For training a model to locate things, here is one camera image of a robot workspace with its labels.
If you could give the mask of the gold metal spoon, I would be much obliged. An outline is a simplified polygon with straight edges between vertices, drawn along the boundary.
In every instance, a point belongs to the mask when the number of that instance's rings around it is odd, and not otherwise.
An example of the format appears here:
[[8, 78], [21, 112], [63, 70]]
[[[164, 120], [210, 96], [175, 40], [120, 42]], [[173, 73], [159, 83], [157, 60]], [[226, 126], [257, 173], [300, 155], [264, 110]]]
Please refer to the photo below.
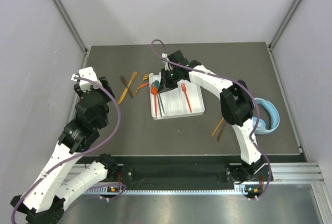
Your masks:
[[137, 87], [137, 89], [134, 91], [133, 95], [134, 96], [137, 96], [140, 88], [142, 87], [143, 83], [149, 78], [149, 74], [144, 74], [143, 75], [143, 79], [142, 79], [142, 82], [140, 83], [140, 85]]

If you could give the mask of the orange plastic fork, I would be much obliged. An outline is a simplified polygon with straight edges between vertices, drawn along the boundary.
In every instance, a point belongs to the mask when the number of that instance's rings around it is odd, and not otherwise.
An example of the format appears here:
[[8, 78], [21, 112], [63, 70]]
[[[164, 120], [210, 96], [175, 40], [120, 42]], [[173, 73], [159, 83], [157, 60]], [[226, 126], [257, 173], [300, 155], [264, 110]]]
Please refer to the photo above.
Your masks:
[[192, 113], [192, 109], [191, 109], [190, 101], [189, 101], [189, 98], [188, 98], [188, 95], [187, 95], [186, 85], [185, 85], [184, 82], [181, 83], [181, 90], [183, 91], [183, 93], [184, 93], [184, 95], [185, 95], [185, 98], [186, 98], [186, 102], [187, 102], [188, 108], [189, 108], [190, 112]]

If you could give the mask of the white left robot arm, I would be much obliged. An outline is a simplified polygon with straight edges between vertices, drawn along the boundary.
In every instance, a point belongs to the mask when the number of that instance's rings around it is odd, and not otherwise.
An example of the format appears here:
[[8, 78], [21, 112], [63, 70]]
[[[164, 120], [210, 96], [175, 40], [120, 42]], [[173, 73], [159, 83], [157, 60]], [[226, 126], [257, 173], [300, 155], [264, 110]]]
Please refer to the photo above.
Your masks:
[[70, 205], [87, 190], [103, 180], [114, 180], [120, 188], [118, 164], [114, 158], [101, 154], [85, 171], [68, 182], [65, 178], [99, 138], [99, 130], [108, 125], [108, 102], [114, 94], [105, 77], [97, 77], [92, 67], [72, 75], [74, 90], [79, 96], [75, 117], [63, 129], [55, 149], [35, 183], [23, 195], [13, 197], [16, 212], [26, 215], [28, 223], [57, 223]]

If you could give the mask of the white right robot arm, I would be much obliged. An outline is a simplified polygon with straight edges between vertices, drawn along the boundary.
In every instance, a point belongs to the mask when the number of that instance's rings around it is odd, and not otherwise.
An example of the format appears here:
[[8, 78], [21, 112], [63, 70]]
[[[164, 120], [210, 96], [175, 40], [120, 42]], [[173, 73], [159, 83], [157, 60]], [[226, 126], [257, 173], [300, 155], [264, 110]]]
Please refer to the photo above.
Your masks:
[[188, 60], [181, 51], [161, 55], [165, 67], [161, 71], [159, 93], [178, 87], [181, 80], [198, 85], [220, 100], [221, 114], [232, 126], [240, 147], [243, 180], [255, 180], [265, 166], [262, 153], [258, 150], [254, 133], [254, 102], [248, 94], [246, 83], [217, 76], [200, 62]]

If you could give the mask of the gold metal knife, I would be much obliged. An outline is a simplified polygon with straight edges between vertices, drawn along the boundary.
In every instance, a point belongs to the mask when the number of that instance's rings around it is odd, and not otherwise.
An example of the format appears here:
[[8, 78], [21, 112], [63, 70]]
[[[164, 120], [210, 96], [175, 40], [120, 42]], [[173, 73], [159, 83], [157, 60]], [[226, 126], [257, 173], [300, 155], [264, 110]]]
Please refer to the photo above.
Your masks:
[[132, 73], [132, 76], [131, 76], [131, 78], [130, 78], [130, 80], [129, 80], [129, 82], [126, 81], [126, 79], [124, 78], [123, 75], [120, 76], [120, 81], [121, 81], [122, 84], [125, 86], [125, 89], [124, 89], [124, 91], [122, 92], [122, 94], [121, 94], [121, 96], [120, 96], [120, 98], [119, 98], [119, 100], [118, 100], [118, 102], [117, 102], [118, 105], [121, 104], [121, 102], [124, 100], [124, 98], [125, 98], [125, 96], [126, 96], [127, 94], [129, 94], [129, 96], [130, 96], [131, 98], [134, 98], [133, 92], [130, 90], [130, 85], [131, 85], [131, 83], [134, 81], [134, 79], [135, 79], [136, 76], [137, 76], [137, 72], [133, 72], [133, 73]]

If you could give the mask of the teal plastic spoon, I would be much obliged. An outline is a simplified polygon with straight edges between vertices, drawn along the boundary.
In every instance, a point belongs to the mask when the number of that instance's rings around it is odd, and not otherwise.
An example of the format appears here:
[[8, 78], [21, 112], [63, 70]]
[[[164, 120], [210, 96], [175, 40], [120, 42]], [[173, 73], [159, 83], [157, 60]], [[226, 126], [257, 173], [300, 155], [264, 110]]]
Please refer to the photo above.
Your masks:
[[159, 86], [160, 86], [159, 81], [155, 80], [153, 82], [153, 90], [154, 90], [154, 95], [157, 97], [158, 107], [159, 107], [159, 111], [160, 111], [160, 116], [162, 118], [163, 117], [163, 106], [162, 106], [162, 101], [161, 101], [160, 94], [158, 93]]

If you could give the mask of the orange plastic spoon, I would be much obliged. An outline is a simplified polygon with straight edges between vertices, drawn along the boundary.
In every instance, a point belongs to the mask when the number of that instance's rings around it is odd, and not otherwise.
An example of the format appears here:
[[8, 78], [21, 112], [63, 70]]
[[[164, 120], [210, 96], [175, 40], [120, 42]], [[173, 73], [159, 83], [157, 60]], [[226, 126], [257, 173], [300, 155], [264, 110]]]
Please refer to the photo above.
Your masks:
[[154, 96], [154, 108], [155, 108], [155, 116], [158, 116], [158, 110], [157, 110], [157, 89], [156, 87], [151, 87], [151, 94]]

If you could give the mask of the white divided utensil tray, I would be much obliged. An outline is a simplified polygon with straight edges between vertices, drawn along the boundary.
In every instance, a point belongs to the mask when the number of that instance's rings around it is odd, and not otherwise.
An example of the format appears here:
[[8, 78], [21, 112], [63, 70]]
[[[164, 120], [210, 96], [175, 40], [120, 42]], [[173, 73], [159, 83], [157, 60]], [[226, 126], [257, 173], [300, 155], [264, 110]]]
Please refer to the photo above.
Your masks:
[[[188, 108], [185, 95], [181, 90], [182, 82], [184, 82], [186, 85], [187, 95], [190, 101], [192, 113]], [[160, 94], [163, 106], [162, 118], [160, 116], [158, 102], [157, 102], [158, 116], [157, 117], [155, 116], [154, 96], [151, 93], [149, 94], [149, 96], [150, 96], [151, 116], [154, 120], [199, 116], [203, 115], [203, 113], [205, 112], [201, 88], [198, 85], [195, 85], [188, 81], [181, 80], [178, 83], [178, 87], [176, 89]]]

